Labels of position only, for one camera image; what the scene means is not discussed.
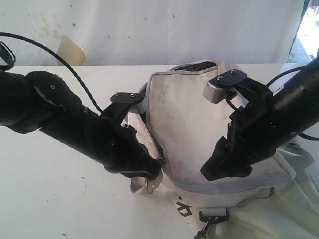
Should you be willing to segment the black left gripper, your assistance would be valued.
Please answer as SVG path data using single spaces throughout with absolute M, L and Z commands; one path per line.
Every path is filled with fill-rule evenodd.
M 110 173 L 155 179 L 162 159 L 152 158 L 146 146 L 125 137 L 126 132 L 92 111 L 80 116 L 58 113 L 44 125 L 47 136 L 99 162 Z

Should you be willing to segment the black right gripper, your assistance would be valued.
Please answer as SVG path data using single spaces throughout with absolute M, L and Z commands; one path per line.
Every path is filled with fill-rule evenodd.
M 298 133 L 298 102 L 264 94 L 233 111 L 226 137 L 221 137 L 200 172 L 208 180 L 247 177 L 256 164 Z

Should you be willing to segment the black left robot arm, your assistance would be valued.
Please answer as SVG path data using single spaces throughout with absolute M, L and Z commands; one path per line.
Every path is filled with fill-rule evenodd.
M 100 114 L 84 106 L 59 76 L 46 71 L 27 75 L 1 72 L 0 123 L 17 133 L 36 130 L 99 162 L 111 173 L 155 179 L 162 168 L 124 125 L 141 93 L 119 92 Z

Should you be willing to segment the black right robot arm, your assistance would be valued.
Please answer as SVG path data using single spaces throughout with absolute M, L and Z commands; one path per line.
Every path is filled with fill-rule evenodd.
M 319 61 L 289 70 L 292 77 L 277 92 L 239 70 L 229 70 L 209 80 L 204 97 L 232 105 L 237 95 L 247 101 L 233 107 L 226 137 L 218 140 L 201 173 L 209 180 L 247 177 L 252 165 L 275 154 L 295 136 L 310 140 L 304 131 L 319 120 Z

